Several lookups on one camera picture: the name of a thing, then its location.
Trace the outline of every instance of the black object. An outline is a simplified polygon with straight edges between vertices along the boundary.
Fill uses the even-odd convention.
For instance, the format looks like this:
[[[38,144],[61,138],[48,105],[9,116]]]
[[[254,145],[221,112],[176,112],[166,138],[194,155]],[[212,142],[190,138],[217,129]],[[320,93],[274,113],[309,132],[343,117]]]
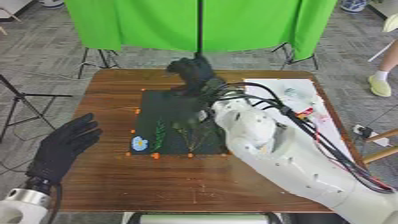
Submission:
[[[93,119],[94,115],[86,114],[41,141],[27,176],[43,178],[52,185],[61,183],[77,156],[100,140],[102,129],[96,129],[98,122]]]
[[[78,79],[82,78],[84,67],[86,67],[87,65],[89,65],[89,66],[98,66],[98,65],[91,64],[91,63],[86,61],[86,59],[87,59],[87,54],[89,54],[89,50],[91,50],[91,48],[86,48],[86,49],[84,49],[84,58],[82,58],[82,63],[80,63],[80,68],[78,68]],[[114,67],[121,68],[121,66],[119,66],[119,64],[118,64],[118,62],[116,62],[116,59],[114,59],[110,53],[118,56],[116,51],[112,51],[112,50],[107,51],[107,50],[98,49],[98,54],[100,54],[102,61],[103,61],[103,66],[100,66],[102,69],[110,69],[110,68],[114,68]]]
[[[167,72],[180,74],[185,82],[183,95],[199,95],[206,81],[215,78],[215,72],[206,58],[199,55],[194,59],[182,58],[167,66]]]
[[[285,70],[285,66],[286,65],[293,65],[295,63],[313,59],[313,63],[315,63],[315,70],[318,71],[320,70],[320,66],[318,66],[318,60],[317,60],[317,57],[315,57],[315,54],[309,58],[302,59],[302,60],[293,60],[293,55],[295,55],[295,50],[292,50],[292,52],[288,53],[288,49],[286,49],[286,45],[288,45],[288,42],[285,42],[277,48],[272,50],[272,52],[276,52],[279,49],[283,49],[283,52],[285,52],[285,64],[283,64],[283,67],[281,67],[281,70]]]
[[[370,138],[373,129],[372,129],[370,127],[361,127],[357,130],[359,130],[359,132],[361,132],[361,137],[363,137],[363,138]]]
[[[350,224],[338,214],[329,213],[286,213],[292,224]]]
[[[203,55],[203,11],[205,11],[205,0],[198,0],[198,52],[196,52],[196,57]]]
[[[7,128],[9,128],[11,126],[15,126],[15,125],[18,125],[18,124],[22,124],[22,123],[25,123],[25,122],[29,122],[29,121],[34,121],[34,120],[41,119],[41,120],[45,121],[47,125],[50,126],[50,128],[55,130],[55,127],[54,127],[50,121],[48,121],[47,118],[45,118],[45,114],[47,114],[47,111],[48,111],[50,106],[52,106],[52,104],[54,104],[54,100],[55,100],[55,98],[57,98],[57,97],[73,97],[73,96],[71,96],[71,95],[54,95],[54,94],[31,94],[31,93],[22,93],[22,92],[16,90],[13,84],[9,83],[9,81],[7,81],[6,77],[4,77],[4,75],[0,75],[0,81],[2,81],[2,84],[4,84],[6,88],[7,88],[7,89],[11,90],[11,92],[15,93],[15,101],[13,101],[13,105],[11,105],[11,111],[9,111],[9,116],[7,116],[7,120],[6,120],[6,124],[4,124],[2,135],[0,135],[0,143],[2,143]],[[48,105],[47,105],[47,107],[45,107],[45,109],[43,109],[41,112],[39,112],[39,110],[36,109],[34,105],[31,104],[31,102],[29,102],[29,100],[27,100],[27,96],[52,97],[52,100],[50,100]],[[34,112],[36,116],[34,116],[32,118],[29,118],[29,119],[25,119],[25,120],[22,120],[22,121],[11,123],[11,118],[13,118],[13,115],[15,115],[16,105],[18,105],[20,102],[25,104],[25,106],[27,106],[27,108],[31,109],[31,111]]]
[[[174,91],[144,91],[132,154],[226,153],[224,131],[212,115],[199,121],[201,107],[198,98],[180,96]]]

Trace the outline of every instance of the green screen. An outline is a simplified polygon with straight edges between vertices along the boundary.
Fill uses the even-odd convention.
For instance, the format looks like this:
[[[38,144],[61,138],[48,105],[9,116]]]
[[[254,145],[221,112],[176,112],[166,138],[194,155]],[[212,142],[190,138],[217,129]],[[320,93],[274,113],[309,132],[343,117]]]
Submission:
[[[82,43],[196,52],[198,0],[66,0]],[[295,59],[313,55],[336,0],[205,0],[205,52],[290,42]]]

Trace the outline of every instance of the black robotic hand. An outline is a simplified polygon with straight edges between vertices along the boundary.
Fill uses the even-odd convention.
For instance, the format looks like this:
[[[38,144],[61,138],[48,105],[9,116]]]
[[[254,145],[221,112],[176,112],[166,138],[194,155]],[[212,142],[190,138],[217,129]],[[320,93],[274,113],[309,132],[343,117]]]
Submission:
[[[96,129],[98,122],[93,118],[94,115],[86,114],[64,124],[41,141],[27,176],[47,179],[52,184],[61,183],[77,156],[100,140],[103,131]]]
[[[173,61],[167,66],[167,72],[178,73],[185,81],[185,95],[201,93],[206,81],[215,78],[215,72],[206,58],[198,55],[194,59],[183,58]]]

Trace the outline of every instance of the robotic arm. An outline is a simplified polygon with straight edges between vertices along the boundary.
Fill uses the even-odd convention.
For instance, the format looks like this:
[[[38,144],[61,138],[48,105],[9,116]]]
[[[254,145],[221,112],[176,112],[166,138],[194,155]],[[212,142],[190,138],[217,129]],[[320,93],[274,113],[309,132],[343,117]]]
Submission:
[[[50,190],[57,188],[61,196],[61,181],[70,171],[77,156],[96,144],[102,129],[94,115],[87,114],[54,131],[45,140],[29,166],[31,177],[23,188],[11,190],[0,201],[0,223],[39,224],[48,213]],[[57,208],[48,223],[55,219]]]
[[[212,107],[235,156],[297,196],[324,204],[352,224],[398,223],[398,195],[372,191],[322,154],[304,131],[277,126],[246,99]]]
[[[214,74],[203,57],[192,59],[190,63],[187,60],[176,61],[167,68],[183,79],[205,77],[203,73]],[[352,224],[398,223],[395,189],[370,177],[368,171],[349,161],[338,149],[331,151],[336,157],[329,156],[324,149],[333,149],[333,143],[308,144],[315,142],[311,130],[306,129],[311,122],[297,118],[272,91],[274,99],[262,100],[308,133],[277,124],[267,111],[253,106],[247,100],[253,96],[244,94],[237,85],[228,85],[215,76],[205,81],[201,78],[196,80],[201,80],[196,82],[201,92],[190,94],[199,95],[212,106],[214,119],[226,131],[228,148],[256,172],[292,194],[324,204]],[[254,83],[237,84],[269,89]]]
[[[167,71],[178,73],[185,80],[183,96],[196,97],[212,107],[212,116],[226,131],[228,148],[265,178],[292,194],[324,204],[352,224],[397,224],[395,190],[384,184],[377,186],[368,172],[340,158],[340,151],[329,151],[334,158],[329,157],[324,149],[331,148],[331,143],[322,144],[324,149],[317,144],[309,146],[308,142],[315,138],[304,127],[309,124],[297,120],[276,95],[274,99],[262,100],[279,109],[306,132],[281,125],[267,111],[253,106],[247,100],[253,96],[235,86],[230,88],[215,77],[201,56],[173,62]],[[13,189],[0,201],[0,223],[41,222],[48,212],[50,189],[61,186],[77,156],[100,140],[102,130],[96,129],[93,118],[93,114],[87,114],[73,120],[41,142],[25,187]]]

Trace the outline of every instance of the wooden table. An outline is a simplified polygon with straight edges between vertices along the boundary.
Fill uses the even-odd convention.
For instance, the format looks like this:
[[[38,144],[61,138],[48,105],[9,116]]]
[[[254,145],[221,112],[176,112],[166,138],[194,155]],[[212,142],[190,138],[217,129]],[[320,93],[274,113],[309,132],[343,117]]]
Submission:
[[[315,81],[338,129],[361,163],[340,118],[311,73],[219,71],[230,82],[244,78],[295,78]],[[141,106],[141,89],[182,85],[164,70],[102,70],[94,76],[77,116],[93,112],[103,129],[98,145],[80,155],[64,180],[63,209],[68,211],[329,212],[288,194],[235,156],[126,156]]]

